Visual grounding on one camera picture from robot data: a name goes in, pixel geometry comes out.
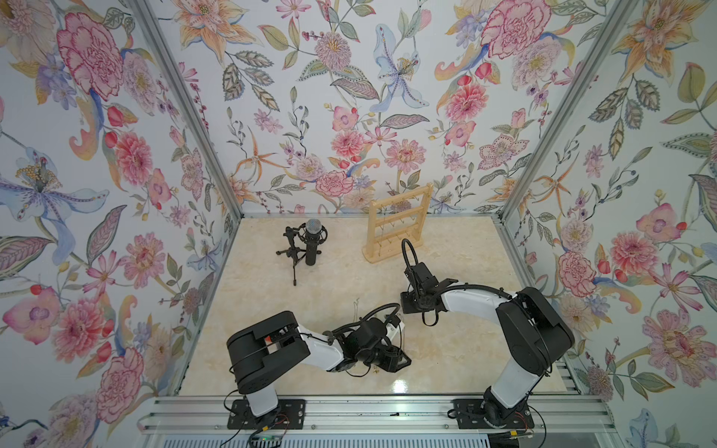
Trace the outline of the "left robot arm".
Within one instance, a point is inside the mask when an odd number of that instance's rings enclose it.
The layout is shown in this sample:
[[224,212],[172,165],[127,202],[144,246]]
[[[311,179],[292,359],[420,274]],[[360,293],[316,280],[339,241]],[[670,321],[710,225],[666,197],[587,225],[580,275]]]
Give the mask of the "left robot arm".
[[326,373],[347,373],[361,364],[397,373],[412,364],[399,343],[404,324],[401,306],[382,305],[359,320],[318,333],[301,325],[291,311],[283,311],[233,334],[226,346],[238,399],[225,403],[228,428],[302,429],[305,399],[281,399],[277,381],[299,365]]

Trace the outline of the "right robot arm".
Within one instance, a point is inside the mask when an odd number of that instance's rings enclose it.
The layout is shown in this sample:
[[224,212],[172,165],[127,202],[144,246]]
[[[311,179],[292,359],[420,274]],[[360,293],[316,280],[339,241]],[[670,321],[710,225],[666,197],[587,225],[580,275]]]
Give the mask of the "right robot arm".
[[504,429],[516,418],[527,421],[528,397],[541,379],[551,374],[553,364],[575,344],[575,336],[543,293],[524,287],[515,293],[478,284],[438,280],[425,263],[418,260],[410,240],[401,241],[408,280],[401,293],[401,307],[407,314],[422,318],[433,314],[461,313],[480,317],[502,329],[511,358],[499,379],[477,404],[455,405],[455,416],[480,418],[493,429]]

